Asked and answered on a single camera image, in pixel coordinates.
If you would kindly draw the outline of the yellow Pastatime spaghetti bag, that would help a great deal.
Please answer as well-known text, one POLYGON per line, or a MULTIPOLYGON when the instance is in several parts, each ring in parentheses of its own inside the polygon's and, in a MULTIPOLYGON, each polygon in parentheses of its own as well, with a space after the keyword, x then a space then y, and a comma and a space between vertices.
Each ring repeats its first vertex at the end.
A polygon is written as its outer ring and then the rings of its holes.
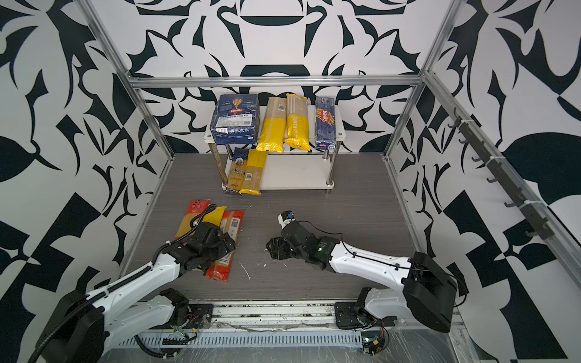
POLYGON ((287 93, 287 131, 285 143, 302 151, 310 151, 308 101, 304 96, 287 93))

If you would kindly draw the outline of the blue De Cecco spaghetti bag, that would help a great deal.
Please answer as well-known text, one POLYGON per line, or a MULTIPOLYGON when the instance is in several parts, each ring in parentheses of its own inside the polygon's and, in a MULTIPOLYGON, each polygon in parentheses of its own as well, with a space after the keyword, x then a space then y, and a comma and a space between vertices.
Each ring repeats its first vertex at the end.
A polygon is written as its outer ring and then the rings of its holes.
POLYGON ((227 195, 239 195, 245 180, 246 166, 248 163, 249 151, 247 149, 236 148, 228 173, 228 184, 225 189, 227 195))

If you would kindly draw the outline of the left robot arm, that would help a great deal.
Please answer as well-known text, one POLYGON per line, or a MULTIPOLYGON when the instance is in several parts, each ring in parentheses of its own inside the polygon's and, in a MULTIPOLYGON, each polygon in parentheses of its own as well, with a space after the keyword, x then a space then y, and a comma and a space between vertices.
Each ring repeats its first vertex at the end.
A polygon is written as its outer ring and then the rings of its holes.
POLYGON ((216 207, 210 204, 195 216, 189 231, 162 244, 141 268, 89 293, 61 298, 29 360, 97 362, 150 328, 187 325, 189 300, 167 284, 192 270, 207 273, 235 250, 234 239, 204 219, 216 207))

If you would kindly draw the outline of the blue Barilla multipack bag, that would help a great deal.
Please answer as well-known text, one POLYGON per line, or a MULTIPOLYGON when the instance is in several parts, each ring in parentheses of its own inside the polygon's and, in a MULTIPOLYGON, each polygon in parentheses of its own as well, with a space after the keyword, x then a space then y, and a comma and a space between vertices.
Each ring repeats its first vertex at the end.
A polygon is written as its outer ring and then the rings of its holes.
POLYGON ((260 131, 258 95, 221 95, 210 131, 217 145, 255 145, 260 131))

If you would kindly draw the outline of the blue Barilla spaghetti box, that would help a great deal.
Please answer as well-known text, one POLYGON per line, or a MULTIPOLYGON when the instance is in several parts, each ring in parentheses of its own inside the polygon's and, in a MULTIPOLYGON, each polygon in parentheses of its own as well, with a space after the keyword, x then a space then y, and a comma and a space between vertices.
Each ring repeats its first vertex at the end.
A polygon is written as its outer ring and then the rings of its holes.
POLYGON ((316 149, 333 151, 336 145, 335 100, 330 97, 316 98, 316 149))

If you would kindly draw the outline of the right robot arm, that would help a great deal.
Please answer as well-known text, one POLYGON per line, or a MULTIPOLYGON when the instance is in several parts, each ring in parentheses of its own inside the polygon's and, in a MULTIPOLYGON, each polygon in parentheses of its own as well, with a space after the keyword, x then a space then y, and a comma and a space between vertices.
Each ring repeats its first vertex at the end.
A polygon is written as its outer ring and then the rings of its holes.
POLYGON ((367 324, 388 316, 410 316, 427 328, 448 333, 464 284, 445 272, 426 253, 391 257, 349 245, 342 234, 315 235, 303 222, 284 220, 281 234, 266 249, 274 260, 303 260, 314 269, 353 275, 379 284, 364 288, 357 315, 367 324))

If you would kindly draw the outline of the red clear spaghetti bag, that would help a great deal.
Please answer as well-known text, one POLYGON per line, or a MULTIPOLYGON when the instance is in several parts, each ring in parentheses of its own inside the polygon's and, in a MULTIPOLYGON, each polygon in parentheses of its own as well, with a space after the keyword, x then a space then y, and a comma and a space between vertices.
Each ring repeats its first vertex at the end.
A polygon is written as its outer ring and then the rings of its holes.
POLYGON ((210 266, 207 270, 207 277, 213 280, 226 281, 231 271, 232 257, 245 212, 243 210, 227 211, 225 207, 219 207, 218 211, 222 212, 219 227, 224 234, 228 253, 210 266))

